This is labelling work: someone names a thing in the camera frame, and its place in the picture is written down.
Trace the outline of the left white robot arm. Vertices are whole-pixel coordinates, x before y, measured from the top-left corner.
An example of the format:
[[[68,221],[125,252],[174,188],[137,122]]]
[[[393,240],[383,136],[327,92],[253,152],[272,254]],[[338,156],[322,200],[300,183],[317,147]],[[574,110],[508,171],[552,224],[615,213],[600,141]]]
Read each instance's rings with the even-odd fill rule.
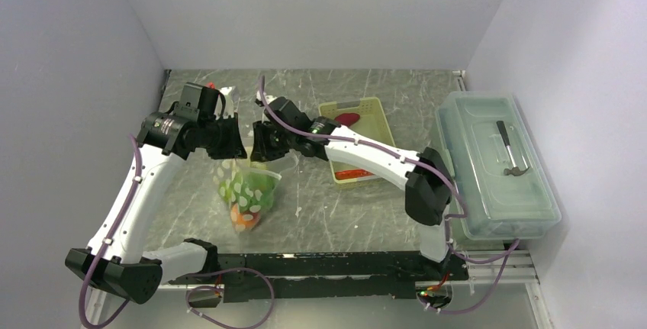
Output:
[[[219,273],[217,247],[196,238],[156,251],[145,240],[163,196],[189,155],[203,149],[213,160],[245,159],[236,112],[240,92],[188,82],[167,111],[144,118],[134,158],[108,216],[84,248],[72,248],[66,266],[94,289],[143,304],[159,285],[183,276],[201,283]]]

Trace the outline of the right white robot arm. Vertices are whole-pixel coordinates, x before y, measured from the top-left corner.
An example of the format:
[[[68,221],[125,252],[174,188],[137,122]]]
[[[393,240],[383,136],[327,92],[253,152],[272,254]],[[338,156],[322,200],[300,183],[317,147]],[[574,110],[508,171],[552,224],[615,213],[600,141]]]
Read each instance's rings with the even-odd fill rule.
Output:
[[[255,102],[267,119],[253,126],[251,160],[273,161],[293,150],[305,157],[357,166],[390,182],[404,192],[405,212],[418,224],[422,273],[439,279],[449,271],[445,217],[453,185],[436,150],[402,150],[333,119],[311,119],[285,97],[257,92]]]

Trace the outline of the green perforated plastic basket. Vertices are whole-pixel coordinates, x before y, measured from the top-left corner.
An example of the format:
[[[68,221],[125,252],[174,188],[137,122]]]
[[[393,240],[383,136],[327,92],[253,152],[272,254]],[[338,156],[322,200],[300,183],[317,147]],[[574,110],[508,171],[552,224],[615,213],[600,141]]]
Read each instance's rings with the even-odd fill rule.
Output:
[[[326,102],[318,105],[319,115],[333,119],[342,113],[352,112],[361,116],[359,121],[349,127],[352,131],[366,136],[380,143],[395,146],[394,138],[386,118],[381,101],[377,97],[361,98],[351,102]],[[351,189],[365,185],[382,182],[383,179],[376,175],[361,178],[336,180],[336,171],[358,169],[347,163],[330,161],[330,169],[334,184],[339,189]]]

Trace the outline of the orange peach toy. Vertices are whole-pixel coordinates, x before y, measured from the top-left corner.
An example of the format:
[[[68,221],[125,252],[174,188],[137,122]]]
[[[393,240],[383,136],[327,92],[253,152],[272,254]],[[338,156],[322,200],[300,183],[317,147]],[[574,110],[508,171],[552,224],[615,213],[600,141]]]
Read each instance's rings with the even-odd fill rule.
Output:
[[[230,220],[236,232],[250,231],[260,221],[261,207],[253,205],[247,211],[240,211],[238,204],[233,204],[230,209]]]

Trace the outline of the clear polka dot zip bag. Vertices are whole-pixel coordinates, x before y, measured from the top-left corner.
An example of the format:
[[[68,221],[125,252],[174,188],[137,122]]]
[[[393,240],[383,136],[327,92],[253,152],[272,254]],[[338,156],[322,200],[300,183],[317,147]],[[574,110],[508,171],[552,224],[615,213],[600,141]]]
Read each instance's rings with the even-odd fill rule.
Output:
[[[275,202],[275,190],[282,177],[265,163],[223,160],[216,168],[217,196],[226,206],[229,221],[237,233],[253,230]]]

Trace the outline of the green cabbage toy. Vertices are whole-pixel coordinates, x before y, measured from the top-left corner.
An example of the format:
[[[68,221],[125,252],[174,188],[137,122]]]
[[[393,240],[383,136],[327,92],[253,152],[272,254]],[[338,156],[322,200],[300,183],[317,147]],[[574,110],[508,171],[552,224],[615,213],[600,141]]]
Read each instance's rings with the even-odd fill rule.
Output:
[[[238,204],[240,211],[259,205],[261,212],[274,206],[275,190],[281,181],[278,173],[267,169],[240,166],[232,160],[216,168],[217,194],[229,206]]]

